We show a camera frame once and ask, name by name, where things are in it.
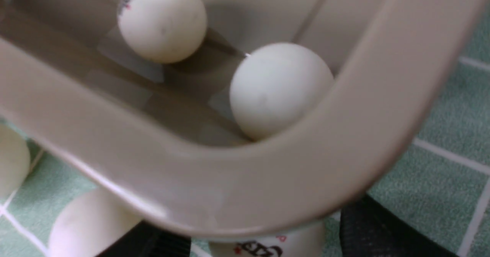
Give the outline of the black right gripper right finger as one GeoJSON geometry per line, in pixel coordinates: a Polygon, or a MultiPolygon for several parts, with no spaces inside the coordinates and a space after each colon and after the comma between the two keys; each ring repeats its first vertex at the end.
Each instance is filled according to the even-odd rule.
{"type": "Polygon", "coordinates": [[[369,195],[341,209],[344,257],[455,257],[369,195]]]}

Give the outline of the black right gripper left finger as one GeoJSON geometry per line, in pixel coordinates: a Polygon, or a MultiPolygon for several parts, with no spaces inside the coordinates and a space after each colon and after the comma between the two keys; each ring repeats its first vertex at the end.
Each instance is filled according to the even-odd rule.
{"type": "Polygon", "coordinates": [[[189,257],[191,238],[142,221],[97,257],[189,257]]]}

